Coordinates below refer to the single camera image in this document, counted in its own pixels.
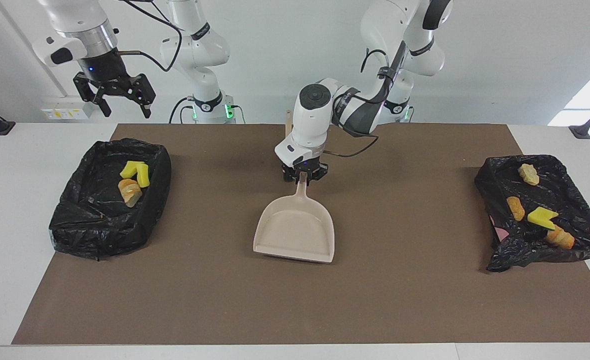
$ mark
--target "beige dustpan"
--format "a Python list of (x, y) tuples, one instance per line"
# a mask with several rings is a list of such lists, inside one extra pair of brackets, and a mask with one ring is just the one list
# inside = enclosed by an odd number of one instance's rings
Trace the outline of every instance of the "beige dustpan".
[(300, 173), (295, 194), (273, 200), (263, 210), (253, 251), (309, 262), (333, 261), (333, 219), (321, 203), (306, 196), (306, 176)]

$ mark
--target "white table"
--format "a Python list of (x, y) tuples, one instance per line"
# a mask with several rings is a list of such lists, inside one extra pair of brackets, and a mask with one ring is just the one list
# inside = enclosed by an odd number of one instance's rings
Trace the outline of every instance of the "white table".
[[(352, 344), (11, 346), (53, 255), (48, 223), (84, 152), (115, 124), (18, 123), (0, 136), (0, 360), (48, 359), (431, 359), (590, 360), (590, 344)], [(590, 141), (563, 127), (510, 126), (525, 154), (551, 154), (590, 205)], [(18, 194), (14, 188), (30, 189)]]

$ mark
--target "brown table surface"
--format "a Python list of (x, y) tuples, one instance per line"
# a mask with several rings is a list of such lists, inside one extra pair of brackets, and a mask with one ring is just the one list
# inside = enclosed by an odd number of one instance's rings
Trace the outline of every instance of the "brown table surface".
[[(357, 157), (323, 157), (308, 195), (333, 217), (336, 251), (313, 264), (252, 251), (265, 206), (295, 191), (273, 153), (283, 125), (117, 126), (113, 139), (170, 153), (164, 214), (128, 255), (56, 253), (13, 344), (590, 342), (584, 262), (484, 271), (492, 228), (473, 178), (521, 153), (505, 125), (375, 133)], [(327, 149), (369, 140), (333, 128)]]

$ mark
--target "dustpan handle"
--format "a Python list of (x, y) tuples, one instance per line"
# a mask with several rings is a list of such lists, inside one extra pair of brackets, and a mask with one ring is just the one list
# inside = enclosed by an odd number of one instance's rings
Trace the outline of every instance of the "dustpan handle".
[(306, 177), (306, 171), (299, 173), (299, 182), (297, 183), (297, 191), (295, 191), (295, 196), (306, 198)]

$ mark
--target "bin lined with black bag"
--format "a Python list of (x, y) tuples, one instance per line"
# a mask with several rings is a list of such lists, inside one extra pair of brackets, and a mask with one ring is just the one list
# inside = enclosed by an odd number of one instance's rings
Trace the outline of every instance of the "bin lined with black bag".
[[(127, 161), (148, 165), (150, 186), (129, 208), (117, 187)], [(171, 161), (162, 145), (138, 139), (97, 141), (66, 184), (48, 229), (56, 251), (100, 260), (146, 244), (170, 189)]]
[[(523, 182), (518, 173), (522, 164), (531, 164), (539, 175), (536, 186)], [(493, 224), (494, 253), (488, 271), (507, 271), (532, 262), (576, 262), (590, 259), (590, 207), (571, 180), (567, 169), (551, 155), (489, 157), (475, 177), (475, 186)], [(507, 198), (519, 198), (526, 214), (537, 207), (557, 212), (555, 225), (574, 237), (573, 247), (559, 248), (546, 241), (548, 230), (517, 221)]]

